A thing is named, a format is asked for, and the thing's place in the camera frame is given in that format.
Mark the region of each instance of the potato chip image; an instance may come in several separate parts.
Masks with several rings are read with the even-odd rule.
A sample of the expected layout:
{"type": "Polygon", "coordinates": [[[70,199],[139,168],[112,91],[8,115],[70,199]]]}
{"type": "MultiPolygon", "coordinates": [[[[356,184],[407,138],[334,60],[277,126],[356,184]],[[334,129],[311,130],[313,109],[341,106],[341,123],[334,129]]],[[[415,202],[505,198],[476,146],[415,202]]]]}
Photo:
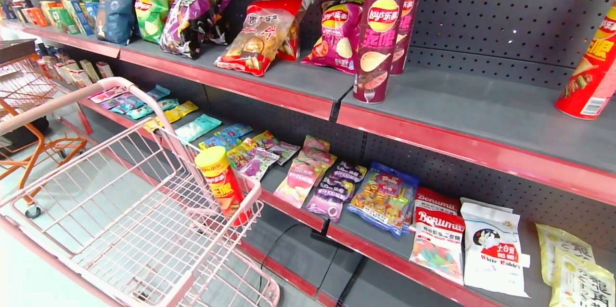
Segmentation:
{"type": "Polygon", "coordinates": [[[391,55],[390,53],[383,54],[376,51],[369,51],[364,53],[359,61],[359,66],[364,72],[371,72],[372,70],[378,68],[387,58],[391,55]]]}
{"type": "Polygon", "coordinates": [[[353,57],[353,49],[350,46],[348,38],[343,38],[336,44],[336,53],[338,53],[340,57],[347,59],[353,57]]]}

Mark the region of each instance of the pink shopping cart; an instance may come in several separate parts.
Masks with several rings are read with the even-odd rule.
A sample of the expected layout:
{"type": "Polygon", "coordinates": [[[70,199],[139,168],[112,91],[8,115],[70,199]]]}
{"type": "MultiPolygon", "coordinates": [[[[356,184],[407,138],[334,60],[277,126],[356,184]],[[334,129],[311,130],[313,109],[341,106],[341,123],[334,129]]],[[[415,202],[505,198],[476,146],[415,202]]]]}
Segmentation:
{"type": "Polygon", "coordinates": [[[199,149],[126,79],[31,108],[0,123],[0,134],[115,86],[151,106],[164,128],[146,137],[147,118],[16,191],[0,202],[0,227],[111,306],[277,305],[277,283],[235,248],[263,208],[259,182],[239,176],[245,199],[225,219],[194,166],[199,149]],[[29,219],[22,198],[33,190],[41,215],[29,219]],[[247,210],[248,222],[232,226],[247,210]]]}

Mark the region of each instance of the green chip bag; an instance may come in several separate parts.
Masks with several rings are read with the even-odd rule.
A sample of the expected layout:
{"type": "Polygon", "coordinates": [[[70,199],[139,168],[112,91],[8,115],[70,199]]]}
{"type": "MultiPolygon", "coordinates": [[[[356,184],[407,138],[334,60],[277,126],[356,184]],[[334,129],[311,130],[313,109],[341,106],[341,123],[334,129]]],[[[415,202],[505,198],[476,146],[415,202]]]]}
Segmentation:
{"type": "Polygon", "coordinates": [[[141,37],[158,43],[169,14],[169,0],[136,0],[135,13],[141,37]]]}

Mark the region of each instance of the yellow candy pack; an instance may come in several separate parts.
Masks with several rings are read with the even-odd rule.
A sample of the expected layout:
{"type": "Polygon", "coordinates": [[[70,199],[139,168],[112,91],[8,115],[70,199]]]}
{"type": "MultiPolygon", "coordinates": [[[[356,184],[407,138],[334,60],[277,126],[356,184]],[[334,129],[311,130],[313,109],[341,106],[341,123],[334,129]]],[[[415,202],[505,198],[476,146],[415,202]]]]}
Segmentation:
{"type": "Polygon", "coordinates": [[[560,246],[554,251],[550,307],[614,307],[614,275],[560,246]]]}
{"type": "Polygon", "coordinates": [[[541,276],[547,285],[552,285],[555,248],[561,248],[568,254],[594,263],[592,248],[588,243],[565,230],[543,224],[536,224],[536,226],[539,234],[539,246],[541,246],[541,276]]]}

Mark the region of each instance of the blue snack bag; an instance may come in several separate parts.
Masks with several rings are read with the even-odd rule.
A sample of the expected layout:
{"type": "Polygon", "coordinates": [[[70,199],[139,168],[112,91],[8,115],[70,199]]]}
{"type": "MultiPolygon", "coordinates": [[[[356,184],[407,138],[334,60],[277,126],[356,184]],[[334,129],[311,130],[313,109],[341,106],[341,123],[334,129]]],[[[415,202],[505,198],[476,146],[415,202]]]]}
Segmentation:
{"type": "Polygon", "coordinates": [[[381,230],[400,237],[404,221],[420,184],[415,176],[372,162],[361,188],[347,210],[381,230]]]}
{"type": "Polygon", "coordinates": [[[135,0],[101,0],[96,15],[96,37],[126,46],[137,22],[135,0]]]}

